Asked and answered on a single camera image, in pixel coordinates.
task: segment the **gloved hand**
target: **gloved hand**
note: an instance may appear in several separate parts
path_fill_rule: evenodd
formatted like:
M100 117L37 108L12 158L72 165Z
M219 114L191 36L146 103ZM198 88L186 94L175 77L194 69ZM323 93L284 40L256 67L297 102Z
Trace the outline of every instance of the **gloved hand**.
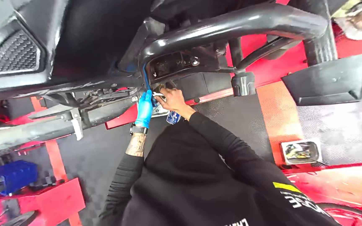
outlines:
M152 90L148 90L142 94L138 104L138 117L135 125L139 127L149 128L149 122L152 118Z

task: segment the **mechanic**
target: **mechanic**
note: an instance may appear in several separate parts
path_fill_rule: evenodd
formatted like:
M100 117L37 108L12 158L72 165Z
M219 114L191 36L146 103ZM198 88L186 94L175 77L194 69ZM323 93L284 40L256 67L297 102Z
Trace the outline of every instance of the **mechanic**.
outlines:
M163 108L186 120L168 126L144 161L153 107L151 90L143 93L100 225L339 225L274 163L186 105L181 90L160 92Z

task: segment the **bolt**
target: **bolt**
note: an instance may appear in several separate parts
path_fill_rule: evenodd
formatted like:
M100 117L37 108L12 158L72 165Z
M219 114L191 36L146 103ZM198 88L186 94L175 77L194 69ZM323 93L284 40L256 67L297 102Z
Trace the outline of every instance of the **bolt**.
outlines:
M198 66L199 65L199 61L197 59L195 59L193 62L192 62L192 66Z

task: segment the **tattooed wrist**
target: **tattooed wrist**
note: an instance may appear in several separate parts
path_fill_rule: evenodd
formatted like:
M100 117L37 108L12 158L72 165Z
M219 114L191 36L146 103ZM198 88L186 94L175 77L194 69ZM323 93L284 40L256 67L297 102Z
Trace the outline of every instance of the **tattooed wrist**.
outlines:
M143 157L146 134L133 133L126 154L132 156Z

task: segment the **wristwatch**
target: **wristwatch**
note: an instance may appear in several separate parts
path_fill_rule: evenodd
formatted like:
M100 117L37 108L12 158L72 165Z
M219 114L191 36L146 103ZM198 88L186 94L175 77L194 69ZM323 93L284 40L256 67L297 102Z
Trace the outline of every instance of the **wristwatch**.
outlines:
M148 134L148 131L149 131L148 128L136 126L134 123L132 123L132 126L129 129L129 133L131 135L133 135L133 133Z

